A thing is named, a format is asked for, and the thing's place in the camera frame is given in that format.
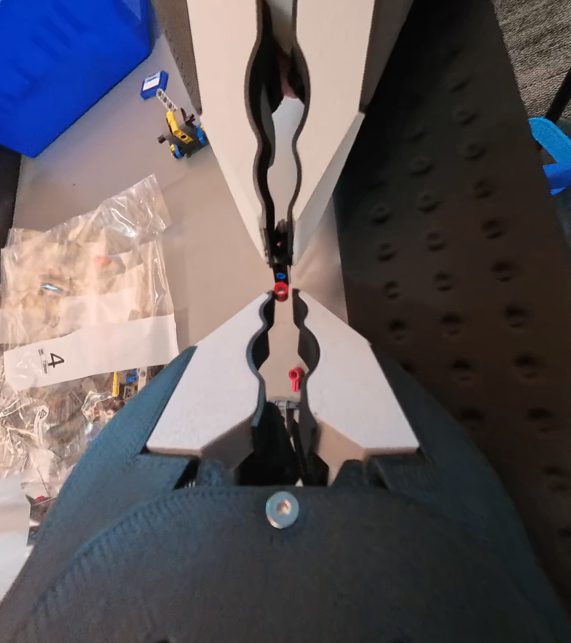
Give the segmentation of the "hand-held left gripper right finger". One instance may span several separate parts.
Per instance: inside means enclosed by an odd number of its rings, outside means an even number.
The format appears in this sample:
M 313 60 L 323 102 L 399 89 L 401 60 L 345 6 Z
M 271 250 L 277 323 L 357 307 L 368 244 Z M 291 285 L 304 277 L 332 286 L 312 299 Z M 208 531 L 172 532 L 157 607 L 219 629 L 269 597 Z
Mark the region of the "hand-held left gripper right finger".
M 292 310 L 307 368 L 299 407 L 304 452 L 328 467 L 328 483 L 348 461 L 417 453 L 418 438 L 371 343 L 300 289 Z

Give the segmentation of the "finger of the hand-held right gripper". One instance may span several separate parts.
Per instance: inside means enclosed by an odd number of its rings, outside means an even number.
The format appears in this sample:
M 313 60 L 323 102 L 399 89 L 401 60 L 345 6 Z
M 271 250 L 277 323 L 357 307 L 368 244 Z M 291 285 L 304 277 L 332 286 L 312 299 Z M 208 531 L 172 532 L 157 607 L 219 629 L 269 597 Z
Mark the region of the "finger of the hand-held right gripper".
M 364 119 L 361 93 L 374 1 L 297 1 L 295 37 L 307 72 L 295 152 L 292 263 L 301 260 L 329 204 Z
M 201 123 L 249 237 L 269 262 L 266 205 L 258 179 L 264 141 L 261 88 L 251 89 L 264 44 L 263 1 L 187 1 Z

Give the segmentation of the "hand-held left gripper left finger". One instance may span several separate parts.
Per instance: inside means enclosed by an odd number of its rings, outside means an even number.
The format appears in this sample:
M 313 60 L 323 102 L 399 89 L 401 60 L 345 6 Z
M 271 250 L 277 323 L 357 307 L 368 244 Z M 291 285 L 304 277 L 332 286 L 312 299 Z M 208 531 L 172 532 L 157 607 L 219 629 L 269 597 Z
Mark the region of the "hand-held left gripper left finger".
M 215 460 L 235 470 L 253 451 L 266 403 L 274 293 L 259 295 L 198 342 L 146 443 L 152 453 Z

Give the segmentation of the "small blue lego tile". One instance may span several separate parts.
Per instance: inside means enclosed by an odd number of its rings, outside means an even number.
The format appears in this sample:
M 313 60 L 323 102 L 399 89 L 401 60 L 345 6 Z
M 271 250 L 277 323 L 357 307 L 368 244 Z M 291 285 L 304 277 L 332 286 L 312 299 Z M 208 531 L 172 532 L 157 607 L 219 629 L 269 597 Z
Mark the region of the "small blue lego tile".
M 159 91 L 166 91 L 168 79 L 168 73 L 162 69 L 154 75 L 145 77 L 141 85 L 140 97 L 143 100 L 157 98 Z

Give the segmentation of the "yellow and black lego assembly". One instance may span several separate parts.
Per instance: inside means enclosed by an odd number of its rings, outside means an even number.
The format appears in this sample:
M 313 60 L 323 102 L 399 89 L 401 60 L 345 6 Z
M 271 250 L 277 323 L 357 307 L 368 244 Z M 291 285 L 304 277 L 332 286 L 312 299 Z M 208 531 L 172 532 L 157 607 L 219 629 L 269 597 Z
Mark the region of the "yellow and black lego assembly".
M 209 146 L 209 139 L 202 126 L 195 123 L 194 115 L 187 115 L 181 109 L 179 117 L 186 117 L 186 120 L 179 122 L 174 110 L 166 112 L 164 128 L 157 142 L 161 145 L 166 143 L 173 158 L 190 158 Z

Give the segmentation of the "black lego beam assembly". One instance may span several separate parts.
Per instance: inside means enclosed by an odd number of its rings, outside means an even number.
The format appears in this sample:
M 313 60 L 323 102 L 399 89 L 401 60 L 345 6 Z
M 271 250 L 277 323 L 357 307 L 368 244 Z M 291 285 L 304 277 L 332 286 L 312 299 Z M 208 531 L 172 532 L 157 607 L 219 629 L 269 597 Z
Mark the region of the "black lego beam assembly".
M 273 271 L 274 281 L 290 283 L 292 267 L 292 225 L 287 219 L 280 220 L 273 229 L 266 229 L 267 261 Z

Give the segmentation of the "clear bags of LEGO parts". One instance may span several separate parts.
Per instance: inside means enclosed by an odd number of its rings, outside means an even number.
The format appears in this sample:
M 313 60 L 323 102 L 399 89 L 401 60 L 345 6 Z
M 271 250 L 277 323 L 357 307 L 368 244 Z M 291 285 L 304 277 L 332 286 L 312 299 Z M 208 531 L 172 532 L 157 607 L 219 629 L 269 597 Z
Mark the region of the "clear bags of LEGO parts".
M 174 312 L 0 344 L 0 480 L 56 496 L 89 444 L 178 352 Z

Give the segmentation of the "blue plastic bin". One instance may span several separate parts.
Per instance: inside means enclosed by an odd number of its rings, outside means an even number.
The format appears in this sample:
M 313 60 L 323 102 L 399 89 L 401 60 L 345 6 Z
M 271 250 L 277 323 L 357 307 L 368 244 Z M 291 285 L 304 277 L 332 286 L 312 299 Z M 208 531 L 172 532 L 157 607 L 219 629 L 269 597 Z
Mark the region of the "blue plastic bin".
M 151 1 L 0 1 L 0 145 L 38 156 L 152 50 Z

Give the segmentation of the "blue plastic object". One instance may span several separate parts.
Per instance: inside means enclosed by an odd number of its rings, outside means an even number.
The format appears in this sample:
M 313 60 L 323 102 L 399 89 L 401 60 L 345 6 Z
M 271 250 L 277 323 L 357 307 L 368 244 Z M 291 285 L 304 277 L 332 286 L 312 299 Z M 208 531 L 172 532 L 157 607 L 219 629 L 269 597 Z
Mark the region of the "blue plastic object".
M 550 194 L 555 196 L 571 186 L 571 138 L 545 117 L 528 120 L 531 136 L 548 153 L 553 163 L 543 165 Z

